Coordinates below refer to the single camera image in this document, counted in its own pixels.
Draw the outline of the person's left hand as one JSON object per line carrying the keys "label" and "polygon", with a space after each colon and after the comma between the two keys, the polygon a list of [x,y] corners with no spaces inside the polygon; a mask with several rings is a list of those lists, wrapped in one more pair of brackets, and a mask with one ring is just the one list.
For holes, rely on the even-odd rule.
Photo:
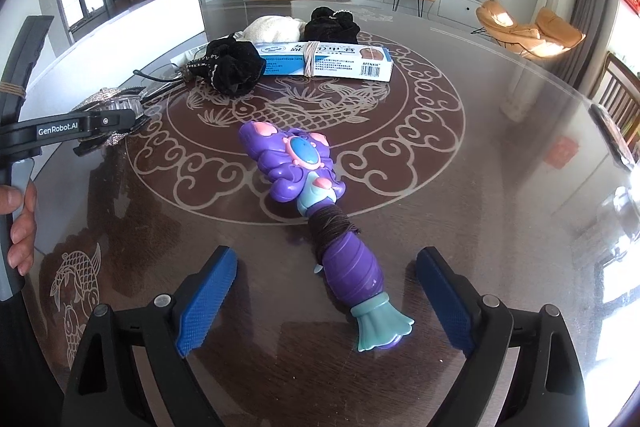
{"label": "person's left hand", "polygon": [[8,250],[9,266],[17,269],[21,275],[26,275],[34,264],[37,233],[36,202],[37,190],[32,181],[28,182],[24,194],[9,185],[1,187],[2,215],[10,215],[19,205],[23,205],[21,214],[12,225],[10,232],[12,244]]}

